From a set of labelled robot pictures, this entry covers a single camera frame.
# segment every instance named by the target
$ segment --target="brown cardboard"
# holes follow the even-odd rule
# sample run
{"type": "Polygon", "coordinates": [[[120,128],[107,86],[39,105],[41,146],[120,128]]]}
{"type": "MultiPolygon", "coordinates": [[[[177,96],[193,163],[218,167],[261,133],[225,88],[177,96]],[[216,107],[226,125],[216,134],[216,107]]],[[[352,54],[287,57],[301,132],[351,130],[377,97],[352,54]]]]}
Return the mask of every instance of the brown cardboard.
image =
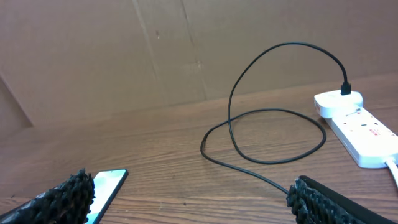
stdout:
{"type": "Polygon", "coordinates": [[[130,0],[8,1],[4,79],[34,125],[164,105],[130,0]]]}
{"type": "MultiPolygon", "coordinates": [[[[34,125],[107,119],[228,96],[252,59],[285,41],[329,50],[349,77],[396,71],[397,9],[394,0],[3,1],[0,66],[34,125]]],[[[326,55],[282,47],[236,93],[341,79],[326,55]]]]}
{"type": "MultiPolygon", "coordinates": [[[[208,98],[228,96],[257,55],[287,41],[311,42],[329,50],[343,62],[349,77],[398,69],[397,1],[184,3],[203,62],[208,98]]],[[[341,78],[337,64],[322,53],[306,47],[281,47],[250,69],[237,93],[341,78]]]]}
{"type": "Polygon", "coordinates": [[[0,141],[31,126],[14,97],[10,94],[0,74],[0,141]]]}
{"type": "Polygon", "coordinates": [[[194,54],[181,1],[133,0],[141,12],[153,63],[170,105],[205,99],[201,62],[194,54]]]}

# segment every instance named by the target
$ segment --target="smartphone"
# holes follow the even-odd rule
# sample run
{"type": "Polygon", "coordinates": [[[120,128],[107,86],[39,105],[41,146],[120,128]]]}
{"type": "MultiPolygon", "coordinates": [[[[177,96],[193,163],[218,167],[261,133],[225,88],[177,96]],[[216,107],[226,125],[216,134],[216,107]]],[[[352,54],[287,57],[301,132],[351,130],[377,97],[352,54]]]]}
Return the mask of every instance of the smartphone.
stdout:
{"type": "Polygon", "coordinates": [[[90,205],[91,212],[87,214],[88,224],[100,222],[106,209],[116,196],[129,173],[126,169],[99,172],[94,177],[94,202],[90,205]]]}

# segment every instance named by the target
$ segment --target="wood grain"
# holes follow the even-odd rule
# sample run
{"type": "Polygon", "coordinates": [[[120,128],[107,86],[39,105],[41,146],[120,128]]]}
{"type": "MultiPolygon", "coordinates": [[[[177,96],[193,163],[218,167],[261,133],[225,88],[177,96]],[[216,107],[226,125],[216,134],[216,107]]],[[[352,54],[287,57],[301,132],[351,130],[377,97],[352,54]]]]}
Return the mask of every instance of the wood grain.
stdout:
{"type": "MultiPolygon", "coordinates": [[[[398,75],[352,80],[366,108],[398,130],[398,75]]],[[[326,144],[288,164],[264,166],[233,149],[227,127],[206,144],[214,158],[258,172],[285,188],[307,175],[355,202],[398,222],[398,191],[387,169],[361,169],[313,108],[314,94],[339,82],[237,96],[233,114],[263,107],[295,110],[318,119],[326,144]]],[[[226,119],[228,99],[119,114],[91,124],[29,128],[0,143],[0,212],[5,212],[86,167],[126,168],[130,175],[102,223],[294,223],[285,195],[251,176],[202,158],[205,132],[226,119]]],[[[259,113],[233,124],[242,150],[258,159],[281,159],[318,144],[321,133],[285,113],[259,113]]]]}

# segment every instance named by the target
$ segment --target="extension socket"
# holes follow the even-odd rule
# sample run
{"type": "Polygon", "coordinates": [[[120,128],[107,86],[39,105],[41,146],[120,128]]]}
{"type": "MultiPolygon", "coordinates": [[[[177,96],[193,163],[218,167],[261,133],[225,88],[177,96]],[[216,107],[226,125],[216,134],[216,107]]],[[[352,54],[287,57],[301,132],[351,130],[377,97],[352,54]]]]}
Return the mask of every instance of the extension socket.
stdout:
{"type": "Polygon", "coordinates": [[[398,163],[398,137],[362,107],[360,93],[341,96],[340,91],[316,95],[315,107],[338,139],[362,168],[398,163]]]}

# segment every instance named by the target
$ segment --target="cable connector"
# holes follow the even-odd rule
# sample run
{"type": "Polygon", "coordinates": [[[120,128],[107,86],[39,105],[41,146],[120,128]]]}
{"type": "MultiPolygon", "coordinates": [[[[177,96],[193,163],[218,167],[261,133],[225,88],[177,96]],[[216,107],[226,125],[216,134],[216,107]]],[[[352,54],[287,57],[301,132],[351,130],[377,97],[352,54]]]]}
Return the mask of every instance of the cable connector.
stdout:
{"type": "Polygon", "coordinates": [[[341,95],[349,95],[351,94],[351,84],[349,84],[348,82],[344,82],[341,85],[341,95]]]}

